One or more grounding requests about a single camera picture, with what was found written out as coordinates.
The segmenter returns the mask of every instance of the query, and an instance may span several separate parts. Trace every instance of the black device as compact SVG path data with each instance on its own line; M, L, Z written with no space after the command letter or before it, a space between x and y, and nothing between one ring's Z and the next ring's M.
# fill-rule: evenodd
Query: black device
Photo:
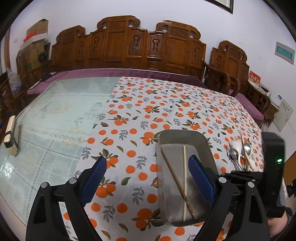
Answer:
M262 141L263 172L232 171L219 176L203 167L195 155L189 158L198 165L202 173L200 178L209 181L215 198L194 241L216 241L231 204L235 206L234 217L225 240L270 240L267 216L282 217L285 211L285 207L278 206L276 202L282 181L285 150L284 141L274 133L262 133ZM71 178L57 186L42 183L29 215L26 241L70 240L58 202L65 202L79 241L102 241L83 207L91 202L106 168L106 159L100 157L92 168L84 170L77 179Z

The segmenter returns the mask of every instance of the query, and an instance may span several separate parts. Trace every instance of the plastic bag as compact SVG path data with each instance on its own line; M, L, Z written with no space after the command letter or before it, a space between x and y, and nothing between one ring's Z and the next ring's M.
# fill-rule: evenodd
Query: plastic bag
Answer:
M12 72L11 68L6 68L6 70L7 70L8 81L11 88L11 92L13 96L15 96L20 92L22 81L20 80L20 76L17 73Z

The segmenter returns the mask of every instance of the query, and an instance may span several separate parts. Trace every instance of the glass tabletop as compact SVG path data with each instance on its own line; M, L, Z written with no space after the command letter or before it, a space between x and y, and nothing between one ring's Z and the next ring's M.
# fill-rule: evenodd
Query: glass tabletop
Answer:
M0 193L24 224L42 182L58 185L79 176L78 160L118 80L56 81L18 116L18 154L0 145Z

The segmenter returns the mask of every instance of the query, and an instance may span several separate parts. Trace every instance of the table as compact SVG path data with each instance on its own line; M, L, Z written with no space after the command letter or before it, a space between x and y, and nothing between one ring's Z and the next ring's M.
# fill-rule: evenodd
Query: table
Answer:
M19 115L18 155L9 155L0 145L0 193L24 224L43 181L58 185L78 174L76 164L86 140L118 80L54 82Z
M122 77L102 112L76 172L90 168L98 156L107 159L101 186L85 207L104 241L192 241L199 231L201 224L176 228L158 219L155 141L164 129L203 133L219 173L234 170L225 149L242 135L244 141L254 142L256 170L263 169L260 129L230 96L168 81ZM76 238L68 214L63 216L70 236ZM219 239L225 238L230 220L229 215Z
M234 170L225 148L242 135L254 142L256 170L263 168L260 129L240 103L186 84L133 77L59 80L17 121L19 154L11 157L0 146L6 203L26 224L43 181L62 184L103 155L108 169L85 210L104 241L192 241L199 231L201 223L176 228L158 219L155 141L164 129L203 133L219 173ZM70 238L77 240L65 206L60 208Z

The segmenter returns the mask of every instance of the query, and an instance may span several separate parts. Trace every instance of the purple seat cushion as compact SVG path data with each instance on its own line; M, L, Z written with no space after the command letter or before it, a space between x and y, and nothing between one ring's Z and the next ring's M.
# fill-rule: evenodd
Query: purple seat cushion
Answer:
M55 80L67 80L76 78L87 78L87 77L137 77L137 78L147 78L147 79L157 79L157 80L167 80L172 82L177 82L181 84L194 85L197 87L205 88L206 86L199 80L197 76L173 74L167 72L159 72L152 70L142 70L142 69L79 69L65 71L55 74L46 80L46 82L41 82L38 86L27 93L31 94L41 94L46 88Z
M242 93L238 93L235 98L238 100L239 103L241 103L241 105L246 109L246 111L253 119L264 119L263 114L259 110L257 110L257 108Z

